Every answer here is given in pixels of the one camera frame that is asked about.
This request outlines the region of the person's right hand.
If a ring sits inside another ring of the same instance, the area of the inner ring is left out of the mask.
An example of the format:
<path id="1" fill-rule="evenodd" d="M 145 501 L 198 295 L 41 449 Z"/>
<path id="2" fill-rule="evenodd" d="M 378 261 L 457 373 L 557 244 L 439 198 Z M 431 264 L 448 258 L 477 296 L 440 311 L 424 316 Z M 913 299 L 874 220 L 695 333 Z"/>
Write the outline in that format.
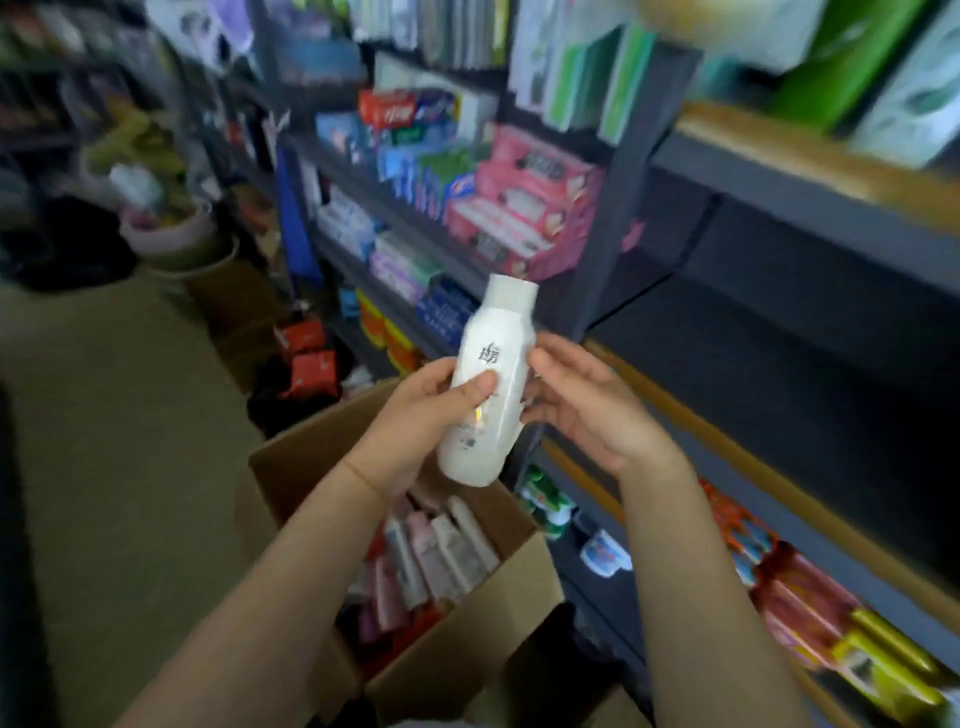
<path id="1" fill-rule="evenodd" d="M 633 488 L 697 484 L 690 461 L 610 366 L 583 346 L 542 331 L 527 354 L 525 407 L 561 405 L 556 429 L 599 469 Z"/>

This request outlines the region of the person's left hand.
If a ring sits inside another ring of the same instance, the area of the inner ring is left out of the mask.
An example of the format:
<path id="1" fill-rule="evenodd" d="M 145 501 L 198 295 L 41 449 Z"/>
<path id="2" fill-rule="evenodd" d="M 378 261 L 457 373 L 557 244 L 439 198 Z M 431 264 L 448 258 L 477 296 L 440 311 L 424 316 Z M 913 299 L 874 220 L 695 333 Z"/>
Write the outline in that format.
<path id="1" fill-rule="evenodd" d="M 448 430 L 476 412 L 449 414 L 456 365 L 452 357 L 440 358 L 405 377 L 343 458 L 343 467 L 386 499 L 407 489 Z"/>

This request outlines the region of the person's right forearm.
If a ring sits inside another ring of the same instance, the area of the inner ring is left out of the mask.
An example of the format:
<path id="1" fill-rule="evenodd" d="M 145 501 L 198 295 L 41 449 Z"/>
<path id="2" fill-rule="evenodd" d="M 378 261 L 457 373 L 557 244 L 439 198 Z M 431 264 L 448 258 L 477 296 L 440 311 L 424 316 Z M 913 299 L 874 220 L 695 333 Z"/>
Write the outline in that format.
<path id="1" fill-rule="evenodd" d="M 655 728 L 813 728 L 686 456 L 629 451 L 616 477 Z"/>

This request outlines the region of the person's left forearm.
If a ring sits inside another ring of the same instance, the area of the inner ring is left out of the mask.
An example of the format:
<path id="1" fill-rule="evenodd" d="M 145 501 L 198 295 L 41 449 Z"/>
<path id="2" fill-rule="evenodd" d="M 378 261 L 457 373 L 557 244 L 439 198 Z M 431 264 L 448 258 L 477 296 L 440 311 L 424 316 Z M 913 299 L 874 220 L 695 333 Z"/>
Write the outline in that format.
<path id="1" fill-rule="evenodd" d="M 350 456 L 112 728 L 295 728 L 336 614 L 399 490 Z"/>

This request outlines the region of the green white packets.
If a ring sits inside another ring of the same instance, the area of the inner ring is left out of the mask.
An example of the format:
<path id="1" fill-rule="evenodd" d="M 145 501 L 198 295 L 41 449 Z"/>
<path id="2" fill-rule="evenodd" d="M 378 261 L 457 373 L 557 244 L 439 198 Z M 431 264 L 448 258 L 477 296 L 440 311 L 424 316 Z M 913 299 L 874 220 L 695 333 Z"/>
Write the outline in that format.
<path id="1" fill-rule="evenodd" d="M 526 468 L 516 495 L 548 542 L 556 542 L 565 535 L 578 508 L 537 465 Z"/>

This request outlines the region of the stack of blue boxes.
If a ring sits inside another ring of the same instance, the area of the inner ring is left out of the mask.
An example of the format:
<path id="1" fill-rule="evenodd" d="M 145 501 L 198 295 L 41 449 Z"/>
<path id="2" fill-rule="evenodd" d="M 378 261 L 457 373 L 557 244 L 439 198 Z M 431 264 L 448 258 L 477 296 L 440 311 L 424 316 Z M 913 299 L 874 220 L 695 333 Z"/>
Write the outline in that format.
<path id="1" fill-rule="evenodd" d="M 446 275 L 432 279 L 416 304 L 415 314 L 426 328 L 456 354 L 462 344 L 465 327 L 479 309 L 480 302 Z"/>

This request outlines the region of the row of orange yellow packets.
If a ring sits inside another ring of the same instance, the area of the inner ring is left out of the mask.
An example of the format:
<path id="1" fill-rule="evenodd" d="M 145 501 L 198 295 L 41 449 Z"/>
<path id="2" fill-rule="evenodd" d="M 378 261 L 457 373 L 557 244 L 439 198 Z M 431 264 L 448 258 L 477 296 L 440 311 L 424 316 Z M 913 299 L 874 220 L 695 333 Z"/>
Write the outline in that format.
<path id="1" fill-rule="evenodd" d="M 359 325 L 367 340 L 386 354 L 390 364 L 401 375 L 407 376 L 420 369 L 426 359 L 421 350 L 386 317 L 360 288 L 356 288 L 359 306 Z"/>

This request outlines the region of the white blue tub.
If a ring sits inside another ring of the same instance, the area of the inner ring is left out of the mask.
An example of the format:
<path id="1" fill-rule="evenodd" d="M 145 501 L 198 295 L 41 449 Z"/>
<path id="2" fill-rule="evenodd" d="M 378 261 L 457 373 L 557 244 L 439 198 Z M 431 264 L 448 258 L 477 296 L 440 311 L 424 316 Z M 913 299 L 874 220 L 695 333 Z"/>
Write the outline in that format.
<path id="1" fill-rule="evenodd" d="M 596 530 L 585 541 L 580 559 L 590 572 L 604 579 L 634 571 L 629 551 L 605 529 Z"/>

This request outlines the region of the red packet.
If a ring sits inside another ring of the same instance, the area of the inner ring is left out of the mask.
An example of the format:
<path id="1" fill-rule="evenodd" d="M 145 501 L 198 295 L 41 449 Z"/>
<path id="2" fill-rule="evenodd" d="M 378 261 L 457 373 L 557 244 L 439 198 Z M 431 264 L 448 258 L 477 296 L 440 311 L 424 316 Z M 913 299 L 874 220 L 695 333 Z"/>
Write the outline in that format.
<path id="1" fill-rule="evenodd" d="M 295 355 L 291 360 L 290 372 L 291 382 L 283 394 L 285 399 L 306 400 L 323 396 L 338 400 L 341 396 L 337 355 L 331 349 Z"/>
<path id="2" fill-rule="evenodd" d="M 321 351 L 328 344 L 327 331 L 315 318 L 277 323 L 272 331 L 279 353 L 287 359 Z"/>

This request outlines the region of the pile of pink white bottles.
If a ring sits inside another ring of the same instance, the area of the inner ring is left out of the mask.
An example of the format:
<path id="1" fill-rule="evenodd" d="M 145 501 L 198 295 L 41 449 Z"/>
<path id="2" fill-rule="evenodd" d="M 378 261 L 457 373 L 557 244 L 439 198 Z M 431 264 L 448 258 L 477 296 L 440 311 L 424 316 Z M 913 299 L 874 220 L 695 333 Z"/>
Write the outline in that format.
<path id="1" fill-rule="evenodd" d="M 336 619 L 366 680 L 382 674 L 501 565 L 458 495 L 415 484 L 378 525 Z"/>

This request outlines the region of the row of pastel toothpaste boxes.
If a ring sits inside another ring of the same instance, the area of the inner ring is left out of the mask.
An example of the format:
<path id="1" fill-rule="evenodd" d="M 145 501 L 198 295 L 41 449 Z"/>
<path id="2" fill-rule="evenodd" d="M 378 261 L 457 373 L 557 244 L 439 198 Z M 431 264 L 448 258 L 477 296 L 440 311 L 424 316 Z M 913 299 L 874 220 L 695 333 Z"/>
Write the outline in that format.
<path id="1" fill-rule="evenodd" d="M 330 185 L 328 202 L 316 211 L 318 227 L 360 261 L 380 283 L 416 307 L 442 269 L 390 226 L 367 213 L 344 190 Z"/>

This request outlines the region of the stack of pink boxes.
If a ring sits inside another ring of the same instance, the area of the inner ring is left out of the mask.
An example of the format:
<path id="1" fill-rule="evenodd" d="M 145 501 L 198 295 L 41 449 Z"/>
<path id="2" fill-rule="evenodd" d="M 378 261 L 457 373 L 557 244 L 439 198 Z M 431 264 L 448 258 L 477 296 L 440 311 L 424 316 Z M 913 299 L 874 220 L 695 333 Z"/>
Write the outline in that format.
<path id="1" fill-rule="evenodd" d="M 575 268 L 606 169 L 532 133 L 497 125 L 474 190 L 446 205 L 451 237 L 499 274 L 540 283 Z"/>

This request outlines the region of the closed brown cardboard box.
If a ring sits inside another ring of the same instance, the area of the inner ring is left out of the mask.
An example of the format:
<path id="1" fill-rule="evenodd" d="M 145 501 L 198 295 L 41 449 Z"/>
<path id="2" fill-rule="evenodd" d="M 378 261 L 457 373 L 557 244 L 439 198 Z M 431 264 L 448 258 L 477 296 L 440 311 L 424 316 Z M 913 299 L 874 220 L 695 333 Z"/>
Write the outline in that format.
<path id="1" fill-rule="evenodd" d="M 276 335 L 287 310 L 266 275 L 232 260 L 186 281 L 208 338 L 236 388 L 254 392 L 258 371 L 281 353 Z"/>

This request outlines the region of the row of colourful toothpaste boxes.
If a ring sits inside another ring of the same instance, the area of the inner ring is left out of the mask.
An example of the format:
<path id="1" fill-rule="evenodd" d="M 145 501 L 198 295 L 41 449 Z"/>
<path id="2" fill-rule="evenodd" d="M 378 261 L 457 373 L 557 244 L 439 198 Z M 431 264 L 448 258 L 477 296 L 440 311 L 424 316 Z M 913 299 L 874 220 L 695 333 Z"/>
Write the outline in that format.
<path id="1" fill-rule="evenodd" d="M 313 116 L 322 142 L 394 198 L 445 226 L 451 205 L 474 196 L 479 166 L 493 150 L 493 123 L 465 136 L 460 122 L 460 96 L 430 86 L 363 89 L 354 108 Z"/>

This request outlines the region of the open brown cardboard box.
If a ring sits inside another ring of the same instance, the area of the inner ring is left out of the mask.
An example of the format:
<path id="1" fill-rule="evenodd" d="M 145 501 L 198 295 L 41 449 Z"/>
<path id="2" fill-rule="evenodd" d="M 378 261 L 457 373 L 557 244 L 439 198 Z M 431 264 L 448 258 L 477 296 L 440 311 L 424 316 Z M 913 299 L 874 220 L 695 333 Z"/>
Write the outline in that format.
<path id="1" fill-rule="evenodd" d="M 382 380 L 263 443 L 236 491 L 235 525 L 249 562 L 269 546 L 314 486 L 357 440 L 400 383 Z M 372 700 L 382 722 L 456 719 L 564 600 L 546 540 L 501 483 L 471 488 L 443 476 L 433 456 L 418 479 L 434 496 L 461 498 L 501 557 L 498 570 L 378 674 L 354 660 L 330 628 L 301 680 L 309 715 L 326 722 L 351 699 Z"/>

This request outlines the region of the dark grey metal shelving unit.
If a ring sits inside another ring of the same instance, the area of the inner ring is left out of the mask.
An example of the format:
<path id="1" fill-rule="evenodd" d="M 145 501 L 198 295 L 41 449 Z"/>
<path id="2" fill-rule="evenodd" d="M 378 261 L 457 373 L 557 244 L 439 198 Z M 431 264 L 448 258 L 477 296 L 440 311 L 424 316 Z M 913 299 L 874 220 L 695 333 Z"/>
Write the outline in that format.
<path id="1" fill-rule="evenodd" d="M 617 262 L 548 278 L 534 322 L 585 335 L 707 481 L 960 675 L 960 223 L 735 148 L 773 126 L 730 107 L 690 106 L 629 181 L 519 110 L 506 71 L 438 76 L 614 161 L 602 233 L 648 222 Z"/>

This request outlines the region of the row of white green packages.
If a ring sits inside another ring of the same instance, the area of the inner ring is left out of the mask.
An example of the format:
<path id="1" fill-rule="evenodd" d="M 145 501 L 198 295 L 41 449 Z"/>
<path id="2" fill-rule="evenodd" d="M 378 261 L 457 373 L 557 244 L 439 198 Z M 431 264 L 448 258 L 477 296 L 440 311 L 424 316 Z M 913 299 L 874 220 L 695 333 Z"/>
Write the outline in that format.
<path id="1" fill-rule="evenodd" d="M 560 133 L 621 140 L 656 42 L 637 0 L 517 0 L 508 89 Z"/>

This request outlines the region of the row of red yellow packets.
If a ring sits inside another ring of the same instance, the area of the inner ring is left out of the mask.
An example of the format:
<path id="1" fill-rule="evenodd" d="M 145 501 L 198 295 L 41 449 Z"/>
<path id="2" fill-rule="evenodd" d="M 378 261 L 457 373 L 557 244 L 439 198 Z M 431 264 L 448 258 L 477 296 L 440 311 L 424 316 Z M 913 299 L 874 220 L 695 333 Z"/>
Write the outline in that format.
<path id="1" fill-rule="evenodd" d="M 960 728 L 960 675 L 782 540 L 699 484 L 753 607 L 809 682 L 862 728 Z"/>

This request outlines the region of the green package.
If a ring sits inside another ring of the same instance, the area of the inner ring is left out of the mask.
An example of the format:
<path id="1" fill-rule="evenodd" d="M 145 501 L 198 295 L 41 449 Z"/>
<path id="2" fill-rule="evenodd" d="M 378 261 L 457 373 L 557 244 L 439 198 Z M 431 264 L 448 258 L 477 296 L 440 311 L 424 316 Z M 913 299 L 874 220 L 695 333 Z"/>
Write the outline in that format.
<path id="1" fill-rule="evenodd" d="M 930 0 L 828 0 L 806 59 L 784 76 L 774 119 L 830 132 L 857 106 Z"/>

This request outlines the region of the white green patterned box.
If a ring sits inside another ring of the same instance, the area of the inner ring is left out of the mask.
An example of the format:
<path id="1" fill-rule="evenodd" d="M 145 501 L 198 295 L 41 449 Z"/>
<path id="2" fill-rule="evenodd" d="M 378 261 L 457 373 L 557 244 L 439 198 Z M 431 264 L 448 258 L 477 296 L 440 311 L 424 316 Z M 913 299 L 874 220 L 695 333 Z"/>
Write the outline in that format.
<path id="1" fill-rule="evenodd" d="M 960 134 L 960 0 L 948 0 L 848 139 L 855 154 L 909 169 Z"/>

